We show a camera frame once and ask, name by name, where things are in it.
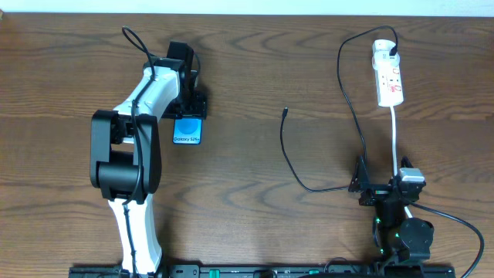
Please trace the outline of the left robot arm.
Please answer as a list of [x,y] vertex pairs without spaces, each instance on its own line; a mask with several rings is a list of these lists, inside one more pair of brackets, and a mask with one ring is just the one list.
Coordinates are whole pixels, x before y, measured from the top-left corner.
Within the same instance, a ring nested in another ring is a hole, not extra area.
[[198,57],[184,42],[167,55],[149,55],[143,77],[130,96],[91,120],[90,180],[112,209],[123,247],[119,274],[160,276],[163,249],[154,224],[154,193],[161,182],[158,124],[174,120],[174,144],[199,145],[207,98],[197,90]]

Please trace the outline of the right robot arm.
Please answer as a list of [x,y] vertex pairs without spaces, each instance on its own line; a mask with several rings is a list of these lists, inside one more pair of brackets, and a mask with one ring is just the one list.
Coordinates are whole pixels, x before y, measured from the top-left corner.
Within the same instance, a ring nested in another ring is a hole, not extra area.
[[418,265],[430,258],[434,226],[406,212],[425,186],[424,175],[407,157],[401,159],[398,174],[387,184],[370,182],[364,158],[357,158],[349,191],[360,193],[360,205],[375,208],[373,235],[382,252],[382,269]]

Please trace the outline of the blue Galaxy smartphone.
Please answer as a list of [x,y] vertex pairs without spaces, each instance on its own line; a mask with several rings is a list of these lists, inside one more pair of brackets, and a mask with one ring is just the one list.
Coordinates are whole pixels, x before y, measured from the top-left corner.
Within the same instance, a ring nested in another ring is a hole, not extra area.
[[199,145],[201,143],[202,119],[183,118],[174,121],[174,144]]

